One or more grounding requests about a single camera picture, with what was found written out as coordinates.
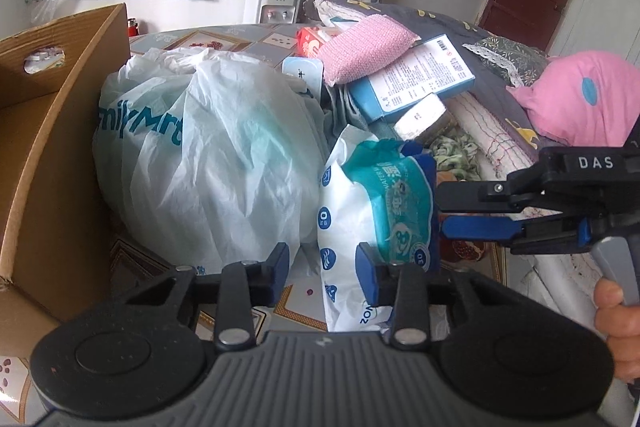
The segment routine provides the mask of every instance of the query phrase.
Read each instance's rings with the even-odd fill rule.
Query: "clear plastic bag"
[[[31,25],[42,26],[51,22],[56,15],[56,10],[63,0],[42,0],[31,8]]]
[[[292,89],[296,80],[201,48],[151,50],[110,75],[94,158],[133,237],[199,273],[263,261],[279,241],[293,259],[314,242],[328,146],[322,110]]]

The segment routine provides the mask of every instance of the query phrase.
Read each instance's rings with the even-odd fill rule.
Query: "gray handle grip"
[[[591,255],[609,280],[615,281],[624,292],[623,304],[640,304],[638,291],[638,272],[640,271],[640,247],[633,238],[605,237],[591,248]]]

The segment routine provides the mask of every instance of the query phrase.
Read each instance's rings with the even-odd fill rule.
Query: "familymart plastic bag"
[[[326,163],[318,245],[329,331],[379,330],[391,307],[367,303],[355,270],[359,243],[383,259],[438,270],[436,164],[417,142],[378,140],[347,126]]]
[[[144,247],[201,274],[262,261],[279,241],[292,260],[316,239],[328,155],[322,110],[297,91],[304,82],[244,54],[131,58],[100,95],[105,200]]]

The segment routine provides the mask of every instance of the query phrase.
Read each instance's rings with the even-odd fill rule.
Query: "patterned tablecloth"
[[[130,38],[131,53],[143,55],[151,48],[172,50],[207,46],[221,51],[245,52],[274,68],[296,52],[296,32],[302,24],[247,24],[207,26]]]

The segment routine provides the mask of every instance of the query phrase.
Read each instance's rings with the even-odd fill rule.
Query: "white fabric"
[[[511,81],[511,86],[513,87],[522,87],[524,86],[524,82],[522,81],[522,77],[516,66],[514,66],[510,60],[502,57],[502,55],[498,55],[496,52],[492,52],[488,50],[484,46],[478,46],[476,44],[462,44],[463,48],[468,49],[470,52],[475,53],[479,57],[486,58],[492,64],[495,64],[499,68],[502,68],[509,75],[509,80]]]
[[[329,28],[332,28],[333,26],[335,26],[331,20],[334,17],[341,17],[343,19],[347,19],[351,21],[361,21],[367,16],[364,13],[361,13],[357,10],[351,9],[347,6],[341,6],[331,1],[315,0],[314,5],[318,10],[318,15],[320,16],[320,20],[322,21],[322,24],[325,26],[328,26]],[[372,11],[368,15],[372,15],[375,13],[378,13],[378,12]]]

